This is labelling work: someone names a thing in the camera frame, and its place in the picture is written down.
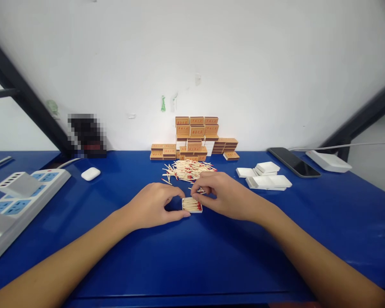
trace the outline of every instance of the stack of matchboxes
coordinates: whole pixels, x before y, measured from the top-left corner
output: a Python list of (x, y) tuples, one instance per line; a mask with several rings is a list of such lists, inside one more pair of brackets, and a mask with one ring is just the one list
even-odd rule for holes
[(226, 160), (237, 160), (235, 153), (238, 141), (234, 138), (219, 138), (218, 117), (175, 117), (176, 144), (153, 144), (151, 160), (195, 160), (205, 161), (212, 154), (224, 155)]
[(235, 138), (218, 138), (214, 143), (213, 154), (224, 154), (225, 152), (234, 152), (238, 145)]

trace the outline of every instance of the forearm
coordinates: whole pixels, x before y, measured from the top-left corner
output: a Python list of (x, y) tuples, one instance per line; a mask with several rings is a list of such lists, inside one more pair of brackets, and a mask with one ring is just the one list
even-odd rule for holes
[(264, 226), (324, 307), (385, 307), (385, 291), (322, 246), (278, 207)]
[(59, 307), (90, 269), (132, 231), (113, 213), (0, 290), (0, 307)]

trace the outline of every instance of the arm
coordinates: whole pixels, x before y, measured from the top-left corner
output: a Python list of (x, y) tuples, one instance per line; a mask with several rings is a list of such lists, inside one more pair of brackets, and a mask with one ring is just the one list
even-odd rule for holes
[[(217, 198), (197, 194), (200, 187)], [(383, 289), (314, 240), (277, 206), (225, 173), (201, 173), (191, 195), (222, 215), (263, 226), (324, 307), (385, 307)]]
[(181, 189), (170, 185), (147, 185), (126, 206), (1, 289), (0, 308), (61, 306), (91, 268), (126, 235), (190, 216), (187, 211), (164, 209), (176, 195), (185, 197)]

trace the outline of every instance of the white cable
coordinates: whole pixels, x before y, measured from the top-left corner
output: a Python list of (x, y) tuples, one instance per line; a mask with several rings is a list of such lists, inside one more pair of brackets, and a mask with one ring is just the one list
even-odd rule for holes
[(64, 164), (61, 164), (60, 166), (58, 166), (57, 169), (61, 169), (63, 167), (66, 167), (67, 165), (70, 165), (72, 162), (79, 160), (79, 159), (81, 159), (81, 158), (74, 158), (72, 160), (69, 160), (68, 162), (65, 162)]
[[(109, 150), (107, 150), (107, 152), (110, 152), (110, 151), (118, 151), (118, 150), (116, 150), (116, 149), (109, 149)], [(80, 160), (81, 158), (82, 157), (74, 158), (72, 160), (69, 160), (69, 161), (65, 162), (64, 164), (61, 164), (60, 166), (58, 166), (57, 169), (61, 169), (63, 167), (66, 167), (66, 166), (70, 165), (72, 162), (75, 162), (76, 160)]]
[(336, 145), (336, 146), (332, 146), (332, 147), (326, 147), (326, 148), (291, 148), (289, 149), (290, 151), (294, 151), (294, 150), (329, 150), (329, 149), (332, 149), (332, 148), (345, 148), (345, 147), (349, 147), (349, 146), (355, 146), (355, 145), (378, 145), (378, 144), (385, 144), (385, 142), (379, 142), (379, 143), (371, 143), (371, 142), (364, 142), (364, 143), (351, 143), (351, 144), (347, 144), (347, 145)]

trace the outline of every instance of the hand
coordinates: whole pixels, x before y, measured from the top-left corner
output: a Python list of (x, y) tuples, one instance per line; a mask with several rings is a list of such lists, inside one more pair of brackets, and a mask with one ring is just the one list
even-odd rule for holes
[[(216, 199), (197, 193), (200, 187)], [(202, 172), (191, 188), (191, 196), (204, 206), (227, 217), (260, 223), (267, 207), (274, 204), (253, 193), (223, 172)]]
[(185, 210), (167, 212), (164, 209), (175, 196), (185, 198), (183, 191), (178, 187), (151, 183), (117, 212), (129, 219), (128, 223), (133, 230), (164, 225), (191, 216), (191, 213)]

